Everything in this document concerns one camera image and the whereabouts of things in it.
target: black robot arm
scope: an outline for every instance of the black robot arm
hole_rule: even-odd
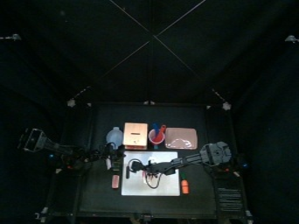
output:
[[[131,172],[145,171],[147,175],[157,175],[159,173],[164,175],[175,174],[175,170],[187,165],[204,164],[208,166],[220,165],[229,161],[231,152],[229,147],[225,143],[209,143],[205,144],[200,153],[189,155],[188,157],[175,158],[171,162],[161,162],[152,164],[148,161],[148,165],[143,165],[141,161],[132,161]]]

